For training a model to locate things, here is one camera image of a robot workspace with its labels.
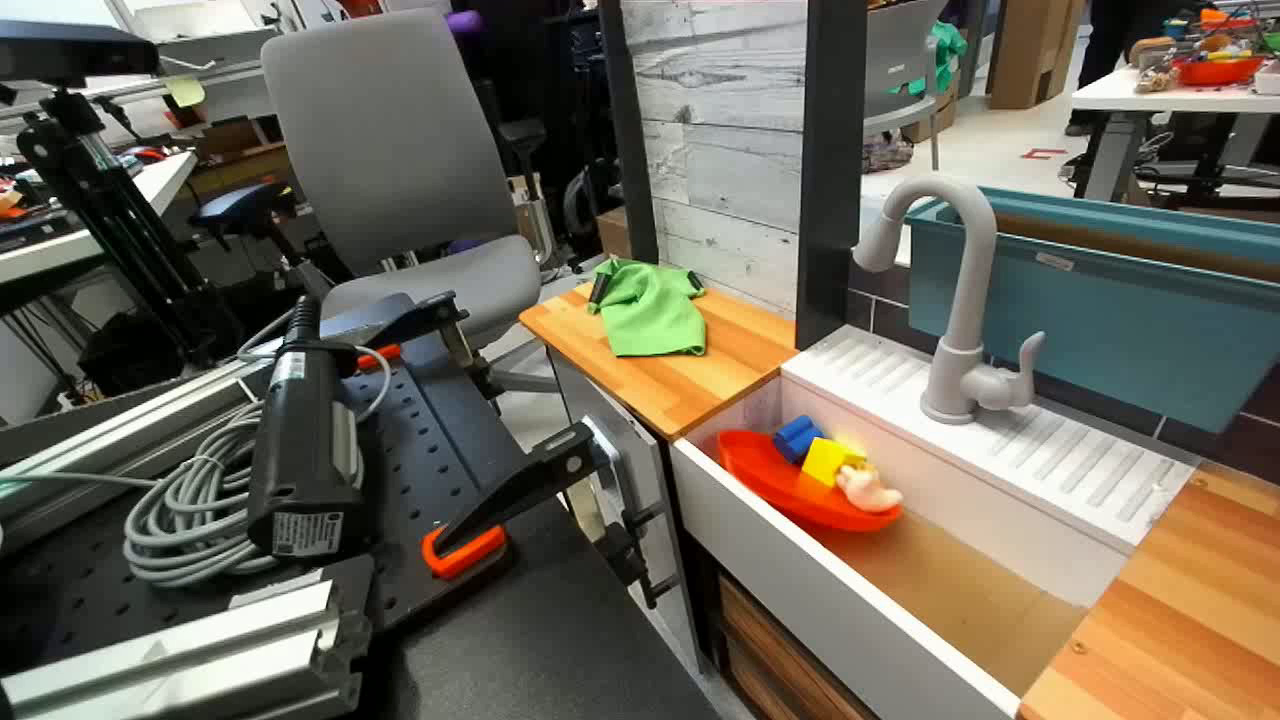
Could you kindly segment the white background table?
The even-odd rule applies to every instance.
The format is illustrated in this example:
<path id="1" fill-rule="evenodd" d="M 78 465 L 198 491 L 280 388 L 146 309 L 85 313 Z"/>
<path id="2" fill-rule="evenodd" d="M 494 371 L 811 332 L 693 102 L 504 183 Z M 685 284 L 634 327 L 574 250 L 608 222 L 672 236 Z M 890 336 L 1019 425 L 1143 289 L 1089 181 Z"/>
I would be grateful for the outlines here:
<path id="1" fill-rule="evenodd" d="M 1125 188 L 1135 181 L 1135 158 L 1154 115 L 1213 120 L 1213 128 L 1202 133 L 1202 154 L 1182 172 L 1186 200 L 1206 200 L 1218 183 L 1227 183 L 1231 172 L 1245 169 L 1231 169 L 1227 154 L 1254 154 L 1269 123 L 1280 115 L 1277 95 L 1254 95 L 1245 86 L 1141 91 L 1132 70 L 1116 70 L 1095 86 L 1077 90 L 1071 108 L 1101 115 L 1101 128 L 1093 133 L 1093 146 L 1083 154 L 1083 178 L 1077 181 L 1077 193 L 1083 200 L 1125 198 Z"/>

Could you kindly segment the grey office chair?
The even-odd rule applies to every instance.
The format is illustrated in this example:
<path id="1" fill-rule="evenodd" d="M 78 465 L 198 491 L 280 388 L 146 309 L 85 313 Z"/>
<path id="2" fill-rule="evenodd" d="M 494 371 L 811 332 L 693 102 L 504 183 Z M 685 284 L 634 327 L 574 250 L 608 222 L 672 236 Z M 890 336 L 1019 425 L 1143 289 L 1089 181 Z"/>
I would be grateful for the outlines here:
<path id="1" fill-rule="evenodd" d="M 346 267 L 324 291 L 327 318 L 451 298 L 482 348 L 538 300 L 494 138 L 439 14 L 274 36 L 258 70 L 291 178 Z"/>

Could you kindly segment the white sink basin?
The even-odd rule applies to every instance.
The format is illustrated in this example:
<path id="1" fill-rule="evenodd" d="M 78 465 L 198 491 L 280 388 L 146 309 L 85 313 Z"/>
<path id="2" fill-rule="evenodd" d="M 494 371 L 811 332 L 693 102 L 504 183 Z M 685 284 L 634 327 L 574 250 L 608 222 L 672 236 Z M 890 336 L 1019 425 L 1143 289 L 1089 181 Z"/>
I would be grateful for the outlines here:
<path id="1" fill-rule="evenodd" d="M 672 446 L 689 537 L 884 720 L 1010 720 L 1194 461 L 1060 407 L 937 425 L 927 355 L 840 327 Z M 818 534 L 716 455 L 817 421 L 902 491 L 877 537 Z"/>

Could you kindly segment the yellow toy block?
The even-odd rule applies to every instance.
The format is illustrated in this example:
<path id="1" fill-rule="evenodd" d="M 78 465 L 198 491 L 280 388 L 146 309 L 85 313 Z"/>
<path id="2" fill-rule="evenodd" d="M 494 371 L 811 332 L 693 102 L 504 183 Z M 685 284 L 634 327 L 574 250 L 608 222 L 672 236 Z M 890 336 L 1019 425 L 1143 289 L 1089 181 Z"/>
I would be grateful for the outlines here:
<path id="1" fill-rule="evenodd" d="M 801 472 L 822 490 L 834 490 L 843 468 L 862 468 L 862 465 L 869 465 L 869 454 L 860 446 L 817 437 L 805 454 Z"/>

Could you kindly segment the black vertical post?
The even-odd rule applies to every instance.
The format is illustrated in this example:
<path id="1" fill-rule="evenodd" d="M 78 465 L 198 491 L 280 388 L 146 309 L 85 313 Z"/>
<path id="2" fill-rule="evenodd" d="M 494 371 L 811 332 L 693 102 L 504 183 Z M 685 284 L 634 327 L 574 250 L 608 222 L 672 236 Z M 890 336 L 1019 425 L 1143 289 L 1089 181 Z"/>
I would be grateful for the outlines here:
<path id="1" fill-rule="evenodd" d="M 862 0 L 809 0 L 794 344 L 843 324 L 846 250 L 860 225 Z"/>

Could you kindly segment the teal storage bin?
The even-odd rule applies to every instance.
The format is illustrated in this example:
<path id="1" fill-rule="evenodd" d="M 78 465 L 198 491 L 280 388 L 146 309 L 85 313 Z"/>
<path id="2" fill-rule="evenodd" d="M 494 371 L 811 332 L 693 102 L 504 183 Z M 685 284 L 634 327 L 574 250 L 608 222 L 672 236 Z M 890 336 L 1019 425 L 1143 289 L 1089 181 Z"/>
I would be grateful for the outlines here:
<path id="1" fill-rule="evenodd" d="M 988 188 L 983 355 L 1218 437 L 1280 366 L 1280 227 Z"/>

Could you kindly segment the red bowl of toys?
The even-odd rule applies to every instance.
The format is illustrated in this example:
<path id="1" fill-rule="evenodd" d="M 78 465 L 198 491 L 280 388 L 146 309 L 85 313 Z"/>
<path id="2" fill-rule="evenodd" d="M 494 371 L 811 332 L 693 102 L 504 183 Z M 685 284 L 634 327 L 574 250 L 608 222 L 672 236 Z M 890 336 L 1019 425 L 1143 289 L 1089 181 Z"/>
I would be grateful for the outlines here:
<path id="1" fill-rule="evenodd" d="M 1254 72 L 1259 72 L 1259 58 L 1177 61 L 1181 90 L 1253 86 Z"/>

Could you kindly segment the green towel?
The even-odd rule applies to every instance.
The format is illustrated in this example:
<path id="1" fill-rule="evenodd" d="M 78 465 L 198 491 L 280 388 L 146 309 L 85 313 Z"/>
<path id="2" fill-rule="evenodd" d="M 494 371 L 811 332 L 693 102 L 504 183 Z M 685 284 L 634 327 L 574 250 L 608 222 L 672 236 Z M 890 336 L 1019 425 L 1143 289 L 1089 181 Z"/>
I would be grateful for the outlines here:
<path id="1" fill-rule="evenodd" d="M 608 259 L 593 277 L 587 309 L 615 361 L 695 355 L 709 348 L 699 298 L 703 284 L 689 267 Z"/>

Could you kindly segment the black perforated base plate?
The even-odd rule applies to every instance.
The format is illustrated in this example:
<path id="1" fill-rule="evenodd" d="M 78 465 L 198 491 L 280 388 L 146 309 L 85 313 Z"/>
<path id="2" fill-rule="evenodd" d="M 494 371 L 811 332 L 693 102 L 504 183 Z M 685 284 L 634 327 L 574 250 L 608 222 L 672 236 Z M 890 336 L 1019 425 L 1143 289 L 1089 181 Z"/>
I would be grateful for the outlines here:
<path id="1" fill-rule="evenodd" d="M 504 551 L 459 579 L 436 579 L 420 541 L 508 481 L 523 454 L 439 348 L 410 344 L 377 421 L 359 427 L 366 465 L 366 534 L 357 564 L 366 577 L 362 616 L 377 638 L 402 638 L 469 584 L 482 584 Z M 25 671 L 222 613 L 241 591 L 291 579 L 268 570 L 198 590 L 146 590 L 120 551 L 131 501 L 114 497 L 61 534 L 10 551 L 0 570 L 0 671 Z"/>

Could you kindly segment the aluminium extrusion bar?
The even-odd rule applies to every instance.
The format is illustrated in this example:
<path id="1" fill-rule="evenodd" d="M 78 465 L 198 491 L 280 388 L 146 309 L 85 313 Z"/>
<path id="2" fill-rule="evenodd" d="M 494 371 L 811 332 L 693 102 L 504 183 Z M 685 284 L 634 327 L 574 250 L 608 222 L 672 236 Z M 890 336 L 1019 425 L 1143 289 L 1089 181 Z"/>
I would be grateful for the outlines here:
<path id="1" fill-rule="evenodd" d="M 366 579 L 303 571 L 222 613 L 0 680 L 2 720 L 332 720 L 359 703 Z"/>

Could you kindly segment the blue toy block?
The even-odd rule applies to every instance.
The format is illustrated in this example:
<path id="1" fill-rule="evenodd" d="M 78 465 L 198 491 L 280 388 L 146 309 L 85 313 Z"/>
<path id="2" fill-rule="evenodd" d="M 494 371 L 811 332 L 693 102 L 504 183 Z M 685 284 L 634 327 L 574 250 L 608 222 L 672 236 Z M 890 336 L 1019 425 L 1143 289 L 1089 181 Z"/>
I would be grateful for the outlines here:
<path id="1" fill-rule="evenodd" d="M 791 418 L 773 431 L 773 446 L 801 465 L 809 455 L 809 446 L 818 439 L 822 427 L 811 418 Z"/>

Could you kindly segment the black orange clamp front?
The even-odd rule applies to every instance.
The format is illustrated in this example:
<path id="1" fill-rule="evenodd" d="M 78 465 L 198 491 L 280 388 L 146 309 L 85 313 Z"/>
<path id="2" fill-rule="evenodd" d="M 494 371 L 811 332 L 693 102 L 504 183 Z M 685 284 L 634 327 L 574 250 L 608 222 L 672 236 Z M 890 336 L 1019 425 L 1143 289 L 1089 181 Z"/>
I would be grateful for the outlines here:
<path id="1" fill-rule="evenodd" d="M 469 577 L 474 564 L 492 559 L 508 543 L 504 525 L 510 518 L 552 501 L 566 484 L 582 481 L 593 468 L 593 431 L 582 425 L 552 431 L 523 455 L 523 465 L 508 481 L 482 490 L 451 519 L 445 519 L 420 541 L 425 570 L 436 579 Z"/>

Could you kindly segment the black orange clamp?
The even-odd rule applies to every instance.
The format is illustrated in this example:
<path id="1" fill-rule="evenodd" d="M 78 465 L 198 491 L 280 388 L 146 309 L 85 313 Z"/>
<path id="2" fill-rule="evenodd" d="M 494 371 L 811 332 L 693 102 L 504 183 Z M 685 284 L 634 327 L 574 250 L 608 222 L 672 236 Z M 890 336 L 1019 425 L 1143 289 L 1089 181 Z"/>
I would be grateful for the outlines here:
<path id="1" fill-rule="evenodd" d="M 402 291 L 337 313 L 318 324 L 316 348 L 337 361 L 341 376 L 396 366 L 402 344 L 445 327 L 459 327 L 454 298 L 407 300 Z"/>
<path id="2" fill-rule="evenodd" d="M 420 541 L 425 570 L 436 579 L 469 577 L 474 564 L 492 559 L 508 543 L 504 525 L 510 518 L 552 501 L 566 484 L 582 481 L 593 468 L 593 431 L 582 425 L 552 431 L 523 455 L 523 465 L 508 481 L 482 490 L 451 519 L 445 519 Z"/>

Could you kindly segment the grey sink faucet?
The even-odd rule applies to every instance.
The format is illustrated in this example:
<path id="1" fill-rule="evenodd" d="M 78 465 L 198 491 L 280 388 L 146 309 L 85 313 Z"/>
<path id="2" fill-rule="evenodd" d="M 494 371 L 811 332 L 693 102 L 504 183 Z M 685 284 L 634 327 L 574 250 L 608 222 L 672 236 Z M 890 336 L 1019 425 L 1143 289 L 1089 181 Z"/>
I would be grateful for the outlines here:
<path id="1" fill-rule="evenodd" d="M 914 200 L 945 200 L 961 218 L 961 267 L 945 336 L 937 341 L 919 414 L 938 425 L 967 425 L 977 414 L 1010 414 L 1036 402 L 1042 332 L 1019 341 L 1016 367 L 983 361 L 983 318 L 996 267 L 996 212 L 972 181 L 914 178 L 887 193 L 881 222 L 851 244 L 862 272 L 887 272 L 900 253 L 900 225 Z"/>

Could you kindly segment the black orange clamp rear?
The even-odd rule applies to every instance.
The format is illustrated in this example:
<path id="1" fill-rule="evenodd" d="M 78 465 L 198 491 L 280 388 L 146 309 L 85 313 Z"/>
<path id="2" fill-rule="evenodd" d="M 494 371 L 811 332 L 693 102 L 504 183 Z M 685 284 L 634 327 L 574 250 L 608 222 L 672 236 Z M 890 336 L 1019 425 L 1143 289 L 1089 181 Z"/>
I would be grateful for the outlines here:
<path id="1" fill-rule="evenodd" d="M 407 300 L 402 291 L 337 313 L 318 324 L 316 348 L 337 361 L 341 376 L 396 366 L 402 344 L 445 327 L 459 327 L 454 298 Z"/>

